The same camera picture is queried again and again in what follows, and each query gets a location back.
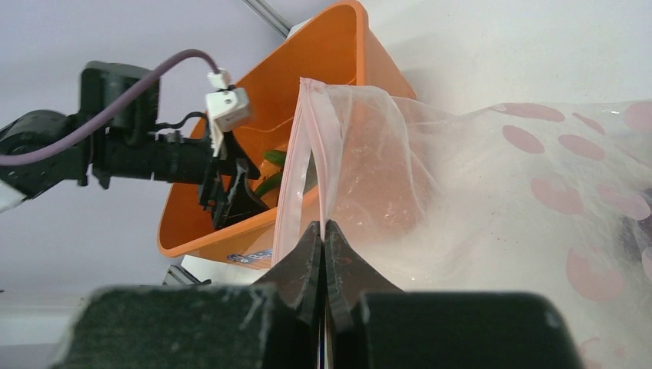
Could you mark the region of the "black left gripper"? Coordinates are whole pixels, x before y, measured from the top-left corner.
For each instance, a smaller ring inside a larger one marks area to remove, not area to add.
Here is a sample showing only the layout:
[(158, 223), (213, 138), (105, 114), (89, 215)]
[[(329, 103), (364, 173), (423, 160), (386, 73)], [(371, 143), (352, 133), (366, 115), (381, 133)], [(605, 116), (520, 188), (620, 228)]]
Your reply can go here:
[[(232, 131), (223, 133), (221, 173), (207, 135), (193, 139), (179, 131), (148, 133), (130, 145), (123, 134), (106, 130), (94, 133), (91, 142), (91, 172), (104, 189), (113, 177), (197, 185), (198, 203), (205, 210), (211, 208), (216, 231), (269, 209), (248, 184), (261, 174)], [(221, 174), (231, 176), (227, 188)]]

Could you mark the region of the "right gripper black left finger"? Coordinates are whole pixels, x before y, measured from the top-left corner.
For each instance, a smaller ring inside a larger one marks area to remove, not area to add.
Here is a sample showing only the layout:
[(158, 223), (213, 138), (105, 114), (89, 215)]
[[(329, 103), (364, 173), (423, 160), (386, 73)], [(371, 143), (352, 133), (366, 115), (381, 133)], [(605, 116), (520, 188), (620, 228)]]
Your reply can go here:
[(281, 300), (292, 309), (297, 319), (311, 326), (318, 324), (323, 307), (320, 287), (322, 248), (320, 223), (312, 221), (294, 249), (253, 283), (274, 285)]

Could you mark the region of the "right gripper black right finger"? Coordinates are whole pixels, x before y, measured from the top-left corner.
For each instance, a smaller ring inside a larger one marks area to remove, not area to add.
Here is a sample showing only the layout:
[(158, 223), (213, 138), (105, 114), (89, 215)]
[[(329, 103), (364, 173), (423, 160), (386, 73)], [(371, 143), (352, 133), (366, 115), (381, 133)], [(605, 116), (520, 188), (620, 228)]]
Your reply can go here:
[(325, 225), (324, 262), (328, 303), (336, 329), (354, 326), (353, 310), (364, 292), (400, 292), (349, 244), (339, 225)]

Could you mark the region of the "long green chili pepper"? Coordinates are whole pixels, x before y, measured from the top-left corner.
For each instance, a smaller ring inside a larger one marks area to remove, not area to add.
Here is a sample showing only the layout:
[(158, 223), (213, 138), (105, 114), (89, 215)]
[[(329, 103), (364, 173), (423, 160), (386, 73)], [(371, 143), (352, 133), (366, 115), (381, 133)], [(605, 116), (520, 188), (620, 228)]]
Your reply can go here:
[(270, 191), (273, 191), (277, 188), (280, 188), (281, 182), (283, 178), (283, 173), (281, 171), (278, 171), (268, 178), (264, 179), (259, 186), (256, 187), (255, 189), (255, 194), (259, 197), (262, 198), (264, 195), (269, 193)]

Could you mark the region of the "clear zip top bag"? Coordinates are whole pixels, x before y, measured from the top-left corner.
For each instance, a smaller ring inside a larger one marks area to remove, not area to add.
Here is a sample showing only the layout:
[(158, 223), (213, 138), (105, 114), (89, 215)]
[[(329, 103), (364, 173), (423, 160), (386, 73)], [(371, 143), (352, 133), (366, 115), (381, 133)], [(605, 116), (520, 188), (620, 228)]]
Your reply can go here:
[(313, 220), (400, 288), (542, 294), (588, 367), (651, 366), (650, 100), (450, 115), (303, 78), (274, 263)]

